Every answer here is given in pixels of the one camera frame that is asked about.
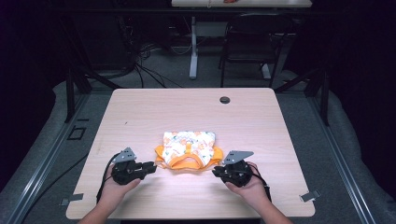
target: person in background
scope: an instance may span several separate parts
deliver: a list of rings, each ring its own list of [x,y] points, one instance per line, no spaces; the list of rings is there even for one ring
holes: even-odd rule
[[[253,162],[248,162],[256,169],[251,169],[254,174],[258,175],[258,167]],[[116,210],[117,206],[122,201],[125,194],[134,189],[139,183],[140,179],[135,179],[127,185],[119,185],[111,176],[112,166],[109,167],[102,197],[98,204],[89,212],[79,224],[87,223],[106,223],[107,218]],[[266,224],[289,224],[291,221],[285,217],[268,199],[265,194],[264,185],[259,178],[253,176],[250,181],[242,188],[238,188],[232,183],[225,183],[226,187],[240,195],[242,199],[251,206],[264,220]]]

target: person's right hand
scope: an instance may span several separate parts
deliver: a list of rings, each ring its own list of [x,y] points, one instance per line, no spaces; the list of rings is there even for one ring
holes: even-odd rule
[[[259,173],[257,172],[257,165],[253,162],[248,161],[247,164],[249,164],[250,166],[254,166],[250,167],[251,171],[258,175]],[[256,206],[258,206],[259,202],[262,201],[269,201],[266,193],[265,193],[265,189],[264,189],[264,185],[262,184],[262,181],[256,177],[256,176],[252,176],[250,181],[241,188],[238,188],[236,185],[230,183],[230,182],[226,182],[225,185],[227,186],[227,188],[236,193],[239,194],[246,203],[250,204],[250,206],[252,206],[253,208],[255,208]]]

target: chair backrest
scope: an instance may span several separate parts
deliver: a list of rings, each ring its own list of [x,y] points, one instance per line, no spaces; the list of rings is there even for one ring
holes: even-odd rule
[[[226,32],[245,34],[285,33],[291,29],[292,21],[283,15],[244,13],[234,16],[227,24]]]

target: gray carpet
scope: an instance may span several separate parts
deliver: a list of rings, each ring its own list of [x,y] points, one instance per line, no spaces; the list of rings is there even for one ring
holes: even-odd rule
[[[217,69],[219,47],[210,44],[210,40],[206,40],[200,46],[198,78],[195,80],[189,79],[190,55],[191,52],[175,54],[159,49],[153,50],[150,57],[143,61],[143,65],[185,88],[218,87],[220,82],[220,71]],[[113,73],[102,72],[101,74],[110,75]],[[294,76],[292,72],[283,72],[276,77],[274,87],[282,85],[284,79]],[[145,88],[161,88],[161,85],[151,76],[143,74],[143,79]],[[136,71],[125,77],[114,78],[112,81],[125,88],[141,87],[140,78]],[[166,79],[164,83],[168,88],[178,88],[178,85]],[[94,91],[88,96],[86,103],[77,113],[75,122],[70,124],[72,127],[75,125],[76,128],[85,129],[85,133],[80,140],[64,139],[62,141],[56,161],[53,163],[38,194],[90,150],[111,94],[111,90],[103,84],[95,80],[91,80],[91,84]],[[225,87],[265,87],[267,85],[268,81],[262,80],[262,74],[256,66],[227,66]],[[317,111],[312,108],[309,103],[310,100],[302,94],[303,88],[304,83],[298,84],[289,92],[278,94],[277,99],[302,166],[306,183],[310,190],[317,189],[322,196],[314,202],[316,213],[313,217],[293,218],[292,221],[295,223],[361,223],[359,214],[335,166],[331,146],[321,128],[320,120],[315,116]],[[64,83],[61,83],[54,91],[57,95],[57,102],[50,119],[19,170],[0,194],[0,206],[2,208],[0,223],[7,223],[36,167],[51,150],[58,134],[64,129],[64,119],[66,118]],[[331,131],[346,158],[348,167],[361,188],[362,195],[376,223],[396,223],[396,204],[374,182],[370,172],[361,162],[359,143],[353,128],[337,98],[332,94],[329,103],[329,121]],[[29,213],[25,223],[76,223],[76,221],[65,217],[66,206],[60,206],[59,203],[61,199],[68,198],[73,194],[83,164],[84,161],[58,180],[44,194]],[[119,222],[113,220],[108,221],[108,223]]]

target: black chair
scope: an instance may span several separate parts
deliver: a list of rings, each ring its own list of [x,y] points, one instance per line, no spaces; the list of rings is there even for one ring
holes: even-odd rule
[[[225,63],[257,63],[261,67],[273,63],[269,87],[276,74],[277,61],[285,39],[292,28],[290,18],[282,15],[245,13],[233,17],[227,24],[219,61],[221,87],[224,84]]]

